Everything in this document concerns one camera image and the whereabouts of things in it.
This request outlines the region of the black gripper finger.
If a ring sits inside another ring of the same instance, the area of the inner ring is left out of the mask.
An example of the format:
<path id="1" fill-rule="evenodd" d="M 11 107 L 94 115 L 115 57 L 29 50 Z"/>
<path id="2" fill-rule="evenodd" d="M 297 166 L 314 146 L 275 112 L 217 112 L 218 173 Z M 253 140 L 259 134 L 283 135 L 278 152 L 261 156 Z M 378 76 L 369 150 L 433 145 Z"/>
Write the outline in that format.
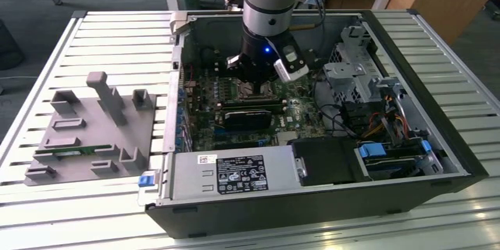
<path id="1" fill-rule="evenodd" d="M 262 83 L 254 83 L 254 95 L 258 95 L 261 97 L 270 97 L 271 96 L 271 83 L 262 82 Z"/>

